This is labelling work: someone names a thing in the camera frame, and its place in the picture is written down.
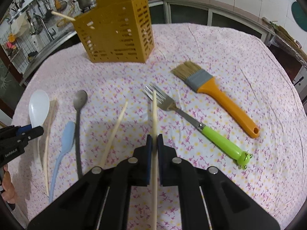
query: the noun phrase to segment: fork head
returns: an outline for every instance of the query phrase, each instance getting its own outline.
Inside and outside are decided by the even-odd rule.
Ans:
[[[154,83],[150,83],[146,85],[143,89],[143,92],[153,100],[153,91],[157,93],[157,106],[164,111],[175,111],[177,109],[176,102],[168,96],[165,92],[163,92],[159,87]]]

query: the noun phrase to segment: fork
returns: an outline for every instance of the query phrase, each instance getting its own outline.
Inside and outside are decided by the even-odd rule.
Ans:
[[[163,111],[175,111],[180,116],[185,118],[189,123],[191,123],[199,132],[201,132],[205,137],[212,141],[216,146],[222,149],[227,155],[235,159],[239,165],[244,169],[247,168],[249,160],[252,158],[251,154],[246,151],[241,150],[237,145],[228,140],[227,138],[220,135],[218,132],[206,126],[205,124],[197,121],[189,114],[182,111],[176,106],[175,100],[163,92],[156,84],[150,83],[146,85],[143,92],[153,100],[153,91],[156,90],[157,93],[157,106]]]

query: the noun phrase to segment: orange brush handle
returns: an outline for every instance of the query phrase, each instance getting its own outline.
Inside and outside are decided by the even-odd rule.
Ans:
[[[251,138],[256,138],[259,136],[258,126],[240,107],[238,107],[217,87],[214,77],[202,85],[197,90],[197,93],[204,93],[213,97],[226,111],[228,111],[228,113],[237,121],[237,123]]]

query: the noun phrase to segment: pastry brush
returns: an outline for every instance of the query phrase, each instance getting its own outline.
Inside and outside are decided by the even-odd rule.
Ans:
[[[214,77],[199,65],[186,61],[171,72],[195,92],[213,97],[251,138],[259,136],[259,128],[254,121],[217,87]]]

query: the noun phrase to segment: metal spoon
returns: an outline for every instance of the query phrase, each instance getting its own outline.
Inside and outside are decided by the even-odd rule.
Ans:
[[[80,90],[75,94],[74,97],[74,107],[77,111],[76,116],[76,129],[75,129],[75,140],[76,140],[76,161],[77,161],[77,173],[78,178],[81,179],[82,166],[81,166],[81,156],[80,156],[80,112],[87,101],[87,93],[84,90]]]

